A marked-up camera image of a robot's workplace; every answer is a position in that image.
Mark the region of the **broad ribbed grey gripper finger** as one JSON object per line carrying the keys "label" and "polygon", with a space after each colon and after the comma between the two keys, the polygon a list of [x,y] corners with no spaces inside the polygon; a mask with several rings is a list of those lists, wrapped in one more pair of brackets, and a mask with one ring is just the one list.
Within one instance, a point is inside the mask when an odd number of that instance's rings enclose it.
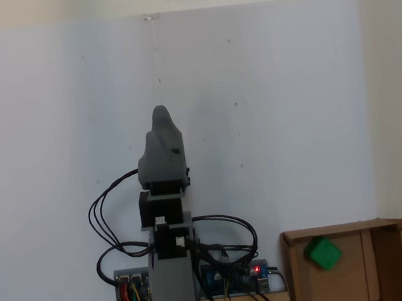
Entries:
{"label": "broad ribbed grey gripper finger", "polygon": [[171,152],[170,136],[167,121],[167,108],[157,105],[152,112],[151,130],[145,135],[144,153],[139,159],[140,164],[158,162]]}

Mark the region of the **narrow smooth grey gripper finger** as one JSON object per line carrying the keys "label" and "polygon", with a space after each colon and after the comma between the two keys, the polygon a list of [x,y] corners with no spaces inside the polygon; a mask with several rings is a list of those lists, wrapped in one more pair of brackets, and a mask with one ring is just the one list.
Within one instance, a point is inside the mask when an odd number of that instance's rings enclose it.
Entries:
{"label": "narrow smooth grey gripper finger", "polygon": [[184,156],[185,148],[181,131],[177,128],[174,121],[172,120],[168,109],[163,105],[159,105],[158,107],[160,109],[161,115],[161,128],[163,134],[165,135],[166,143],[173,152]]}

